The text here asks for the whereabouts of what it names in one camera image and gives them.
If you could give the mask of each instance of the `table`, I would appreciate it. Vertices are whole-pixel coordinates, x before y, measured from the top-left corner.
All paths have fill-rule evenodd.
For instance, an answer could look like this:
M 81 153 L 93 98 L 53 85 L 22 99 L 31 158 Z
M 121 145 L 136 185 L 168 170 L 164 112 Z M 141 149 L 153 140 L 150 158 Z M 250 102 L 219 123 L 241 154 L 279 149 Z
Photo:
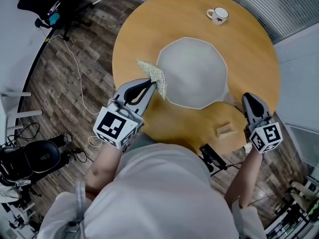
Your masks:
M 229 19 L 216 26 L 206 16 L 220 6 Z M 165 46 L 182 37 L 211 43 L 228 66 L 228 86 L 241 100 L 245 92 L 261 97 L 274 112 L 280 93 L 280 69 L 273 45 L 259 22 L 232 0 L 148 0 L 123 24 L 113 51 L 115 86 L 145 78 L 136 59 L 156 64 Z M 195 153 L 206 143 L 225 154 L 245 143 L 244 115 L 235 107 L 218 102 L 202 109 L 182 108 L 163 101 L 155 92 L 143 116 L 145 133 L 159 142 L 185 146 Z M 236 134 L 216 137 L 216 129 L 232 123 Z

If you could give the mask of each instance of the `black cable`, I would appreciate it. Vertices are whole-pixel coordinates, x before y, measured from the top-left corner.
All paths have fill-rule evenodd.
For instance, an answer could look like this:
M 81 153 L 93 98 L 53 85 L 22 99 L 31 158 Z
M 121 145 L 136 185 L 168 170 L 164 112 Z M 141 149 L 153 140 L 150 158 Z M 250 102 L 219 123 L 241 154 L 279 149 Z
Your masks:
M 284 192 L 281 192 L 281 193 L 278 193 L 278 194 L 274 194 L 274 195 L 270 195 L 270 196 L 267 196 L 267 197 L 263 197 L 263 198 L 261 198 L 261 199 L 258 199 L 258 200 L 256 200 L 256 201 L 250 203 L 249 205 L 252 205 L 252 204 L 254 204 L 254 203 L 256 203 L 256 202 L 258 202 L 258 201 L 260 201 L 260 200 L 263 200 L 263 199 L 265 199 L 265 198 L 278 196 L 278 195 L 281 195 L 281 194 L 284 194 L 284 193 L 296 194 L 296 195 L 299 195 L 299 196 L 301 196 L 301 197 L 303 196 L 303 195 L 300 195 L 300 194 L 295 193 L 295 192 L 287 192 L 287 191 L 284 191 Z
M 32 126 L 32 125 L 34 125 L 34 124 L 37 124 L 37 125 L 38 125 L 38 129 L 36 130 L 35 135 L 34 135 L 33 137 L 30 137 L 30 138 L 22 137 L 21 134 L 22 134 L 28 127 L 30 127 L 30 126 Z M 38 135 L 39 131 L 40 131 L 40 124 L 39 124 L 38 122 L 31 123 L 31 124 L 29 124 L 28 126 L 26 126 L 26 127 L 20 132 L 20 134 L 18 134 L 17 136 L 14 136 L 13 134 L 9 135 L 9 136 L 8 136 L 8 139 L 10 139 L 11 136 L 14 136 L 13 140 L 10 140 L 9 142 L 6 142 L 6 143 L 2 144 L 2 145 L 1 145 L 1 148 L 2 148 L 4 145 L 7 145 L 7 144 L 9 144 L 9 143 L 12 143 L 12 142 L 16 141 L 18 138 L 20 138 L 20 139 L 22 139 L 22 140 L 25 140 L 25 141 L 33 141 L 33 140 L 36 138 L 36 136 Z
M 242 164 L 242 163 L 243 163 L 243 162 L 239 162 L 239 163 L 237 163 L 237 164 L 227 165 L 226 167 L 228 168 L 228 167 L 233 166 L 233 167 L 235 167 L 235 168 L 237 168 L 237 169 L 239 170 L 239 168 L 238 168 L 237 166 L 235 166 L 235 165 L 240 165 L 240 164 Z M 222 170 L 223 170 L 223 169 L 219 169 L 218 171 L 212 173 L 212 174 L 210 175 L 210 177 L 212 177 L 212 176 L 215 175 L 216 173 L 219 173 L 219 172 L 222 171 Z
M 128 148 L 130 148 L 130 146 L 131 146 L 131 144 L 129 143 L 129 144 L 127 144 L 126 145 L 126 147 L 125 147 L 125 149 L 122 151 L 122 153 L 124 153 Z
M 79 154 L 80 153 L 84 153 L 84 155 L 85 155 L 85 160 L 84 161 L 79 158 Z M 90 156 L 82 148 L 75 148 L 75 149 L 72 149 L 71 151 L 64 152 L 64 154 L 66 154 L 68 156 L 69 155 L 73 156 L 74 160 L 78 159 L 83 164 L 86 163 L 88 161 L 88 159 L 93 162 L 93 160 L 90 158 Z

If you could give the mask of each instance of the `white sleeve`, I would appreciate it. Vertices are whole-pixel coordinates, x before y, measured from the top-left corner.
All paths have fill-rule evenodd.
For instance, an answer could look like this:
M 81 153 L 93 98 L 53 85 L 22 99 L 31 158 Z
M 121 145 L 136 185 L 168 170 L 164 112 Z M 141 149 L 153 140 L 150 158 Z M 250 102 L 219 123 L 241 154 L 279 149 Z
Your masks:
M 266 239 L 266 233 L 257 214 L 257 209 L 253 206 L 240 210 L 244 222 L 244 234 L 250 239 Z
M 74 220 L 76 220 L 75 194 L 63 192 L 56 197 L 45 215 L 37 238 L 54 239 L 54 235 L 62 226 Z

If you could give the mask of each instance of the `wooden floor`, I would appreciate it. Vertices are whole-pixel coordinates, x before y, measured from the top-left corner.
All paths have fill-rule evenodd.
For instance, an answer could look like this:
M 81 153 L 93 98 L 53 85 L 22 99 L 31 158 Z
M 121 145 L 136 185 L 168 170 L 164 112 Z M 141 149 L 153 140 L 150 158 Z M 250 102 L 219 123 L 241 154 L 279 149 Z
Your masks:
M 67 44 L 79 63 L 84 102 L 94 113 L 105 106 L 115 92 L 112 77 L 113 46 L 125 19 L 139 4 L 137 0 L 103 0 L 84 14 L 84 19 L 92 21 L 90 28 L 74 25 L 70 30 L 70 41 Z M 96 116 L 83 107 L 77 67 L 60 37 L 54 38 L 45 47 L 27 90 L 33 95 L 24 99 L 22 111 L 43 110 L 41 116 L 21 120 L 24 125 L 40 123 L 41 130 L 36 140 L 69 132 L 73 136 L 73 146 L 83 148 L 92 159 L 97 156 L 100 148 L 90 146 L 87 141 L 93 135 Z M 257 207 L 264 226 L 275 219 L 274 211 L 284 205 L 282 198 L 289 199 L 289 195 L 284 193 L 289 188 L 289 181 L 302 182 L 306 174 L 283 126 L 282 131 L 285 140 L 275 151 L 265 155 L 252 200 L 254 202 L 264 198 L 253 204 Z M 32 136 L 34 129 L 28 129 L 24 133 L 27 137 Z M 24 142 L 19 140 L 18 144 L 22 145 Z M 231 164 L 243 161 L 245 156 L 245 152 L 240 149 L 223 155 L 222 158 L 227 164 Z M 90 165 L 90 161 L 85 164 L 73 161 L 34 185 L 36 192 L 42 194 L 42 197 L 32 196 L 36 203 L 34 210 L 45 215 L 60 192 L 73 191 L 76 178 L 83 175 Z M 227 171 L 216 174 L 213 177 L 214 188 L 224 194 L 237 171 L 230 167 Z

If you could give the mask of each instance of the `small wooden block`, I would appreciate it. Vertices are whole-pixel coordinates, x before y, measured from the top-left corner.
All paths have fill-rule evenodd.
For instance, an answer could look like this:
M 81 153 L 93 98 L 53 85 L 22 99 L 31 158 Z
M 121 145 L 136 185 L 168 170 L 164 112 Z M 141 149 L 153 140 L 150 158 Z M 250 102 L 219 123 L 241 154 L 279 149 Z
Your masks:
M 225 138 L 234 133 L 237 133 L 237 131 L 232 123 L 226 124 L 217 129 L 217 137 L 219 139 Z

